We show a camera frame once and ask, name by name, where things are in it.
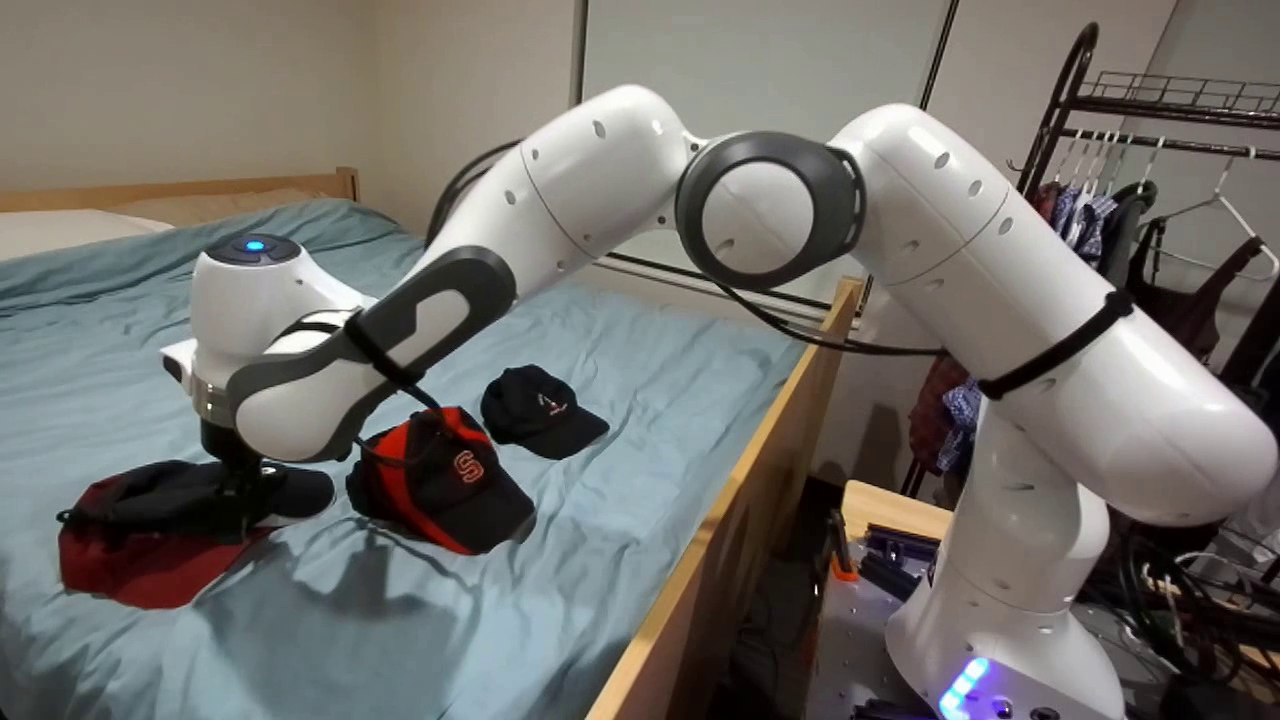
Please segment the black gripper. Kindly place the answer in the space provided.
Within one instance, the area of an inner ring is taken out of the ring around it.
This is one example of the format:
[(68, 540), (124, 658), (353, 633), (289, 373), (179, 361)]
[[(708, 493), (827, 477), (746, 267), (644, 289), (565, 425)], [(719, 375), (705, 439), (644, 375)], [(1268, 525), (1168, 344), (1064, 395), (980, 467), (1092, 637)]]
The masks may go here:
[(218, 496), (245, 527), (259, 527), (276, 515), (282, 477), (251, 453), (231, 426), (199, 425), (199, 442), (216, 459)]

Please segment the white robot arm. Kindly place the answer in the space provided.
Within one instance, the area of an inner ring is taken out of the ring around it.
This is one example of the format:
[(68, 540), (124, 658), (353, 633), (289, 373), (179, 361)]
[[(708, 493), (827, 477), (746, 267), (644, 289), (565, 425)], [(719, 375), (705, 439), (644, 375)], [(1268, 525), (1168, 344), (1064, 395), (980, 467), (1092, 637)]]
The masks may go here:
[(202, 247), (193, 334), (164, 366), (207, 453), (338, 459), (379, 399), (653, 224), (727, 289), (850, 255), (980, 380), (973, 481), (933, 577), (885, 633), (901, 679), (943, 720), (1123, 720), (1120, 675), (1073, 615), (1108, 521), (1223, 521), (1268, 486), (1275, 439), (913, 102), (827, 139), (700, 139), (664, 94), (608, 88), (497, 159), (383, 294), (292, 241)]

